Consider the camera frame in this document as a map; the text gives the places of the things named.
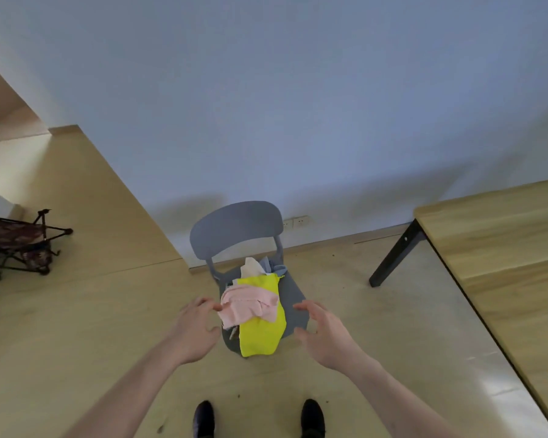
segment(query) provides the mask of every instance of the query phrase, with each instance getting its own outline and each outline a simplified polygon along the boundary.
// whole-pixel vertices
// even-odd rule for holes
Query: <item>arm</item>
[[[221,310],[221,306],[200,297],[183,307],[167,337],[146,353],[62,438],[132,438],[175,369],[200,360],[217,343],[220,329],[206,328],[212,310]]]
[[[322,304],[294,305],[317,322],[316,333],[296,328],[295,335],[321,365],[346,375],[363,393],[393,438],[454,438],[438,413],[410,392],[353,341],[341,320]]]

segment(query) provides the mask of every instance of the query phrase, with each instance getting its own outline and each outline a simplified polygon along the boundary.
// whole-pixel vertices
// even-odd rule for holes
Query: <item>table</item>
[[[427,239],[548,419],[548,181],[418,207],[414,218],[370,284]]]

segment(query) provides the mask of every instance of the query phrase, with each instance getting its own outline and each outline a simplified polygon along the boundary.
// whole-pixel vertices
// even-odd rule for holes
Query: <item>forearm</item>
[[[355,359],[345,375],[372,405],[392,438],[458,437],[438,413],[367,355]]]
[[[168,345],[153,347],[63,438],[132,438],[175,368]]]

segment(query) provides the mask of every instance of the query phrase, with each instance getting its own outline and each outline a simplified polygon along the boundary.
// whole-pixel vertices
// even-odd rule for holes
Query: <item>chair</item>
[[[0,218],[0,271],[2,269],[21,270],[23,272],[37,272],[47,275],[51,272],[49,265],[53,256],[61,251],[51,250],[51,241],[64,235],[71,235],[73,229],[47,226],[45,215],[49,209],[43,209],[32,223],[27,221],[9,220]],[[62,233],[48,237],[47,229]],[[25,265],[25,267],[7,266],[9,259]]]
[[[197,221],[191,230],[190,242],[197,258],[207,263],[219,286],[221,298],[227,284],[241,277],[241,270],[234,267],[225,273],[218,272],[212,258],[242,241],[271,236],[276,243],[276,255],[270,260],[274,265],[281,265],[284,258],[279,235],[282,231],[282,215],[276,206],[267,201],[243,201],[222,207]],[[286,329],[282,338],[289,336],[295,327],[306,329],[308,313],[292,307],[294,303],[303,301],[304,295],[290,272],[285,273],[284,278],[279,281],[278,292],[286,315]],[[230,339],[230,331],[222,330],[221,333],[228,349],[241,355],[240,339]]]

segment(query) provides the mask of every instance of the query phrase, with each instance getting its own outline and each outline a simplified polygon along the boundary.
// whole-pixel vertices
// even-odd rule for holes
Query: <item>hand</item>
[[[211,311],[220,310],[221,304],[203,297],[195,298],[181,309],[163,341],[174,352],[177,366],[199,361],[215,346],[221,328],[214,327],[208,331],[206,325]]]
[[[341,320],[321,303],[304,300],[293,307],[296,310],[308,311],[308,315],[317,322],[316,333],[301,328],[294,329],[294,334],[316,362],[344,374],[351,365],[367,358]]]

